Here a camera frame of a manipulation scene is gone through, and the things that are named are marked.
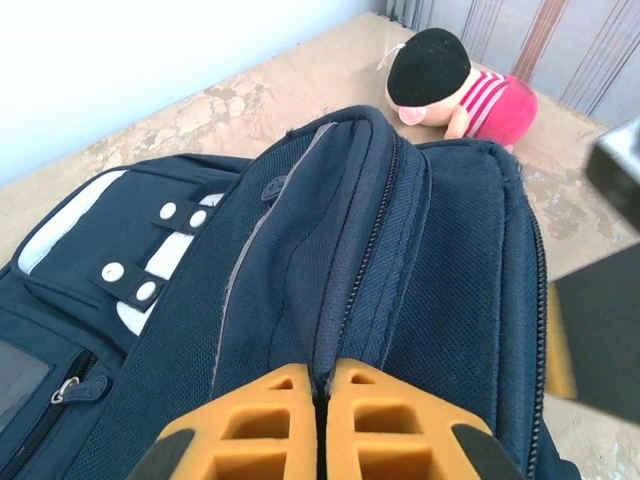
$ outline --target backpack pocket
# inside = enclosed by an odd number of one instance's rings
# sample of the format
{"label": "backpack pocket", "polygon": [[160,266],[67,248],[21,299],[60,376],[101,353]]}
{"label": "backpack pocket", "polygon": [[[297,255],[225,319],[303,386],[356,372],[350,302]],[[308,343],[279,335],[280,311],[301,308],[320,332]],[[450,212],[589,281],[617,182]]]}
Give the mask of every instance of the backpack pocket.
{"label": "backpack pocket", "polygon": [[378,227],[363,258],[353,301],[334,342],[337,358],[356,358],[381,368],[395,318],[416,262],[429,213],[431,168],[427,157],[406,141],[399,142],[395,177],[388,199],[381,202]]}
{"label": "backpack pocket", "polygon": [[237,177],[198,171],[143,164],[92,179],[25,239],[12,271],[35,297],[128,351]]}
{"label": "backpack pocket", "polygon": [[62,471],[97,422],[121,361],[63,314],[0,299],[0,479]]}
{"label": "backpack pocket", "polygon": [[418,148],[432,171],[429,215],[383,369],[478,415],[529,474],[546,276],[517,162],[470,139]]}

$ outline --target black object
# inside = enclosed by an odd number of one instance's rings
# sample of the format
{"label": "black object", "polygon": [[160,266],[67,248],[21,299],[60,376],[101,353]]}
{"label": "black object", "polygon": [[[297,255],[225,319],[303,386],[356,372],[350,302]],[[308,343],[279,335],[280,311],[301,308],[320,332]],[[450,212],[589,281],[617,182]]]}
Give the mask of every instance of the black object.
{"label": "black object", "polygon": [[262,191],[262,195],[260,196],[262,201],[268,203],[269,205],[275,202],[278,198],[278,195],[280,195],[280,192],[284,188],[284,183],[286,182],[286,180],[286,175],[280,175],[271,180]]}
{"label": "black object", "polygon": [[640,117],[598,138],[587,178],[640,231]]}
{"label": "black object", "polygon": [[640,423],[640,245],[555,282],[577,400]]}
{"label": "black object", "polygon": [[154,443],[127,480],[170,480],[195,434],[188,428]]}
{"label": "black object", "polygon": [[70,403],[97,402],[109,393],[110,388],[111,380],[109,377],[98,375],[86,382],[78,381],[75,385],[68,386],[60,395],[59,403],[69,405]]}
{"label": "black object", "polygon": [[396,55],[387,90],[393,103],[422,107],[462,87],[471,62],[462,42],[442,28],[428,28],[411,37]]}
{"label": "black object", "polygon": [[481,480],[525,479],[495,437],[464,424],[451,430]]}

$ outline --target black plastic part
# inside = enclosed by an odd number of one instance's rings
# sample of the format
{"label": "black plastic part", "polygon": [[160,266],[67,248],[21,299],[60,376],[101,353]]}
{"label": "black plastic part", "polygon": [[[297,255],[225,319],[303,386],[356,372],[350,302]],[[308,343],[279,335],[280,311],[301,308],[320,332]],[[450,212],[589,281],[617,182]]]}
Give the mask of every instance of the black plastic part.
{"label": "black plastic part", "polygon": [[496,438],[465,424],[451,430],[481,480],[524,480]]}
{"label": "black plastic part", "polygon": [[170,480],[195,434],[188,428],[155,442],[127,480]]}
{"label": "black plastic part", "polygon": [[316,411],[316,433],[318,439],[316,480],[327,480],[327,417],[329,414],[329,405],[328,397],[324,392],[313,397],[313,406]]}
{"label": "black plastic part", "polygon": [[[635,153],[627,153],[627,162],[636,164],[636,169],[640,169],[640,147]],[[589,157],[586,175],[607,202],[640,231],[640,185],[622,168],[619,155],[596,143]]]}
{"label": "black plastic part", "polygon": [[77,385],[68,386],[62,394],[63,405],[71,403],[94,403],[102,400],[111,388],[111,380],[106,375],[98,375]]}
{"label": "black plastic part", "polygon": [[262,195],[260,196],[262,201],[268,203],[269,205],[273,204],[280,196],[280,192],[284,188],[284,184],[286,181],[286,175],[280,175],[279,177],[271,180],[262,191]]}
{"label": "black plastic part", "polygon": [[556,281],[577,400],[640,423],[640,245]]}

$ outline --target white reflective strip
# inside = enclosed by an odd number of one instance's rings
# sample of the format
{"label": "white reflective strip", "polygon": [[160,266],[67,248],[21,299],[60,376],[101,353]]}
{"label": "white reflective strip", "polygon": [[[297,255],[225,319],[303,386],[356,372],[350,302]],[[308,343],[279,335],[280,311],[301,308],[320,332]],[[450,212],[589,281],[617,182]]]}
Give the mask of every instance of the white reflective strip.
{"label": "white reflective strip", "polygon": [[507,86],[503,85],[502,88],[498,92],[496,92],[496,94],[487,102],[487,105],[485,106],[484,110],[482,110],[482,112],[480,112],[480,115],[478,115],[478,117],[475,119],[473,127],[471,127],[471,130],[469,131],[470,137],[473,137],[476,134],[476,132],[478,131],[480,126],[484,123],[484,121],[487,119],[487,117],[489,116],[489,113],[491,113],[491,109],[496,104],[496,102],[500,99],[500,97],[502,96],[506,88]]}
{"label": "white reflective strip", "polygon": [[[218,204],[222,196],[222,193],[207,195],[200,200],[199,203],[200,205],[213,207]],[[173,232],[162,242],[162,245],[160,245],[160,248],[158,248],[149,259],[144,269],[152,275],[169,280],[176,270],[178,263],[180,263],[180,260],[182,260],[182,257],[191,245],[193,238],[193,235]],[[118,301],[116,302],[116,312],[120,320],[122,320],[122,323],[124,323],[131,332],[135,335],[140,335],[155,305],[156,302],[153,302],[145,312],[141,312],[124,302]]]}
{"label": "white reflective strip", "polygon": [[222,197],[224,193],[214,193],[213,195],[207,195],[202,200],[200,200],[200,205],[206,205],[208,207],[215,207]]}
{"label": "white reflective strip", "polygon": [[84,187],[31,237],[18,257],[18,267],[30,275],[53,246],[78,223],[104,191],[128,170],[105,173]]}

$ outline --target pink striped shirt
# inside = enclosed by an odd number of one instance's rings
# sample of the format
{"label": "pink striped shirt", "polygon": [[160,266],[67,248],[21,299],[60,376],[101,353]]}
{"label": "pink striped shirt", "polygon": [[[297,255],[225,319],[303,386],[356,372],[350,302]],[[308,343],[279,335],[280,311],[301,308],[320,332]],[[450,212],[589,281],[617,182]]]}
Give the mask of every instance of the pink striped shirt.
{"label": "pink striped shirt", "polygon": [[471,117],[469,127],[464,133],[466,137],[473,137],[476,134],[508,86],[509,82],[505,80],[504,75],[480,72],[480,78],[460,101],[460,105]]}

